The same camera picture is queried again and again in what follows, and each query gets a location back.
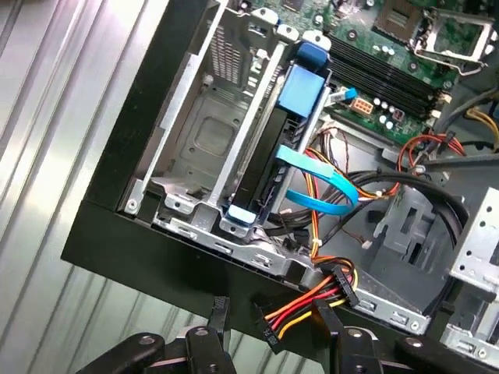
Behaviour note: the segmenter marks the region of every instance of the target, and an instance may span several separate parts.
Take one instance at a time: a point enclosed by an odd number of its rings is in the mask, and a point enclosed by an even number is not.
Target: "green circuit board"
[[[424,8],[438,7],[442,3],[439,0],[410,0],[409,2]],[[335,8],[330,0],[254,0],[253,7],[266,7],[274,10],[283,23],[295,27],[300,33],[304,30],[324,30],[327,28],[330,30],[330,34],[338,39],[431,86],[449,90],[455,83],[458,76],[456,71],[444,70],[442,72],[438,64],[418,58],[403,42],[376,29],[380,12],[384,10],[383,0],[374,0],[372,6],[366,6],[366,0],[345,0],[341,3],[340,7]],[[444,2],[444,7],[461,12],[462,1],[447,0]],[[318,15],[322,20],[321,23],[317,22]],[[351,38],[352,31],[355,31],[355,39]],[[476,25],[457,24],[455,21],[449,20],[438,34],[436,48],[439,51],[452,50],[456,53],[468,53],[479,33],[480,29]],[[383,53],[383,47],[391,49],[391,53],[389,55]],[[372,97],[368,97],[362,92],[359,92],[359,95],[369,102],[373,100]],[[382,115],[379,111],[374,111],[371,115],[360,115],[349,110],[347,106],[341,105],[336,105],[334,111],[342,117],[399,144],[406,143],[427,127],[426,121],[405,115],[403,120],[395,123],[393,129],[386,130],[378,121]]]
[[[439,0],[411,0],[411,4],[429,8],[438,7]],[[435,63],[424,61],[407,50],[403,43],[376,31],[373,26],[383,8],[383,0],[374,0],[374,5],[367,8],[366,0],[344,1],[339,9],[331,5],[330,0],[255,0],[254,7],[266,7],[274,10],[283,23],[295,27],[300,33],[304,30],[322,30],[325,26],[331,29],[331,34],[347,41],[361,51],[385,60],[390,65],[421,79],[435,87],[444,83],[453,83],[457,76],[455,71],[437,74]],[[461,0],[447,0],[444,8],[457,12],[462,11]],[[315,17],[321,15],[323,22],[317,24]],[[467,53],[476,41],[479,27],[472,24],[460,24],[450,19],[439,32],[437,50],[451,50],[456,53]],[[354,41],[349,40],[349,32],[357,32]],[[386,56],[377,47],[386,46],[395,51],[393,56]]]

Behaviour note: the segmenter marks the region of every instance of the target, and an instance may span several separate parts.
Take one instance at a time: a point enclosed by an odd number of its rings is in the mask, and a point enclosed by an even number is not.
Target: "yellow wire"
[[[496,126],[496,123],[494,122],[494,120],[489,115],[486,115],[485,113],[483,113],[475,108],[468,109],[468,111],[466,112],[466,115],[472,119],[475,119],[475,120],[483,123],[485,126],[487,126],[490,129],[490,131],[492,131],[492,133],[494,134],[494,138],[495,138],[494,150],[496,150],[499,147],[499,129],[497,129],[497,126]]]
[[[357,289],[357,286],[359,285],[359,275],[357,274],[357,270],[353,270],[353,276],[354,276],[354,280],[353,280],[353,285],[352,285],[352,289],[353,291],[355,291]],[[332,302],[331,304],[329,304],[329,306],[331,308],[334,308],[336,306],[339,306],[341,304],[345,304],[346,302],[346,298],[343,298],[342,300],[338,300],[337,302]],[[309,318],[310,316],[312,315],[312,312],[307,312],[307,313],[304,313],[302,314],[300,317],[297,317],[295,318],[294,320],[292,321],[289,321],[288,323],[286,323],[283,327],[282,327],[282,330],[279,332],[279,335],[278,335],[278,338],[279,340],[283,338],[285,332],[291,327],[291,326],[294,326],[296,325],[297,323],[300,323],[302,322],[304,319],[307,319]]]
[[[307,150],[309,150],[310,152],[315,154],[317,157],[319,157],[322,162],[325,162],[326,164],[331,165],[344,179],[346,179],[345,176],[343,175],[343,173],[341,171],[339,171],[338,168],[335,167],[321,152],[319,152],[318,150],[315,150],[314,148],[310,148],[310,147],[307,148]],[[374,195],[374,194],[369,193],[369,192],[366,192],[357,186],[356,186],[356,190],[363,197],[367,197],[370,199],[379,199],[379,196]]]
[[[345,303],[345,301],[346,301],[345,299],[338,300],[337,302],[332,302],[329,306],[332,307],[332,308],[334,308],[335,306],[338,306],[338,305],[341,305],[341,304]],[[307,312],[305,314],[302,314],[300,317],[294,319],[293,321],[290,321],[290,322],[286,323],[284,325],[284,327],[282,327],[282,330],[281,330],[281,332],[278,335],[279,340],[283,338],[283,336],[284,336],[284,334],[285,334],[285,332],[286,332],[287,329],[289,329],[291,326],[296,325],[297,323],[302,322],[304,319],[309,318],[311,315],[312,315],[312,312]]]
[[[306,189],[309,195],[313,195],[313,179],[310,174],[305,174]],[[319,223],[317,222],[316,215],[312,212],[312,238],[319,239]],[[310,250],[310,258],[313,258],[319,251],[319,243],[317,240],[312,240],[312,249]]]

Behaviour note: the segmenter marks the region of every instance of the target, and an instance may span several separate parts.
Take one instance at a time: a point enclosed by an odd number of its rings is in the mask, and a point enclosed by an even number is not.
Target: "corrugated metal wall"
[[[59,257],[166,0],[0,2],[0,372],[67,373],[203,322]],[[239,372],[322,372],[234,332]]]

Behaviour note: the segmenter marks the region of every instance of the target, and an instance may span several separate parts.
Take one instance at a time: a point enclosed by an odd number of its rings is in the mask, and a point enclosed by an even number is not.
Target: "ram slot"
[[[426,118],[431,109],[431,103],[335,58],[332,59],[331,77],[372,97],[379,97],[417,118]]]
[[[330,53],[333,57],[339,58],[349,65],[355,65],[361,69],[365,69],[369,74],[388,80],[392,86],[410,90],[413,96],[430,100],[437,95],[438,90],[430,84],[424,83],[422,80],[381,61],[379,58],[375,58],[364,51],[360,51],[336,37],[330,37],[330,39]]]

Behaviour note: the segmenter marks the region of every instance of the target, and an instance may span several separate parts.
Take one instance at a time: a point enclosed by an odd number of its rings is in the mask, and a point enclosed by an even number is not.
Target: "circuit board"
[[[440,0],[412,0],[419,7],[438,7]],[[298,31],[331,29],[331,34],[348,41],[356,48],[372,56],[385,60],[390,65],[407,72],[435,87],[451,88],[457,73],[441,73],[437,64],[421,60],[407,50],[403,43],[394,41],[374,29],[376,20],[383,8],[383,0],[374,0],[374,5],[366,7],[366,0],[344,1],[339,9],[331,5],[330,0],[255,0],[254,7],[266,7],[274,10],[283,23],[295,27]],[[462,11],[462,1],[447,0],[444,9]],[[316,16],[322,16],[322,23],[315,22]],[[354,31],[355,40],[349,37]],[[476,25],[462,25],[449,20],[439,32],[437,50],[451,50],[456,53],[468,52],[476,40]],[[386,47],[393,55],[378,51]]]
[[[413,25],[410,25],[411,27],[407,26],[407,30],[402,29],[402,32],[398,32],[398,38],[393,38],[392,34],[387,35],[387,31],[382,30],[384,26],[382,23],[386,20],[386,17],[384,19],[381,16],[381,13],[386,10],[385,2],[374,0],[372,5],[368,6],[366,1],[343,1],[338,7],[338,2],[334,2],[336,6],[333,6],[331,0],[255,0],[253,6],[273,9],[283,23],[295,27],[300,32],[313,29],[328,30],[330,35],[348,43],[357,50],[379,58],[433,87],[449,90],[456,81],[457,72],[442,69],[435,63],[418,58],[406,47],[406,42],[417,30],[417,22],[415,21]],[[446,2],[410,0],[413,12],[420,12],[419,7],[439,7],[442,4],[444,4],[443,8],[445,9],[461,12],[463,10],[462,3],[461,0],[447,0]],[[407,16],[407,18],[400,20],[400,23],[409,24],[411,23],[410,18]],[[392,20],[392,22],[397,23],[398,19]],[[439,32],[436,49],[468,53],[474,45],[478,33],[479,30],[475,25],[457,24],[455,21],[449,20]],[[337,80],[337,83],[348,86],[348,82],[341,80]],[[361,98],[370,103],[373,102],[374,97],[370,97],[358,87],[356,88]],[[373,112],[368,115],[352,111],[345,105],[335,106],[334,111],[343,118],[399,144],[404,144],[412,137],[419,135],[428,126],[426,119],[405,114],[401,121],[392,121],[394,126],[388,129],[380,123],[380,117],[387,113],[379,108],[374,108]]]
[[[359,97],[370,101],[366,95],[360,94]],[[346,118],[357,125],[369,129],[379,135],[382,135],[397,144],[405,144],[414,136],[418,136],[426,128],[426,125],[417,118],[405,116],[403,121],[397,123],[392,129],[388,130],[380,124],[380,117],[385,115],[379,111],[373,111],[371,115],[359,115],[346,105],[336,105],[334,112],[338,113],[343,118]]]

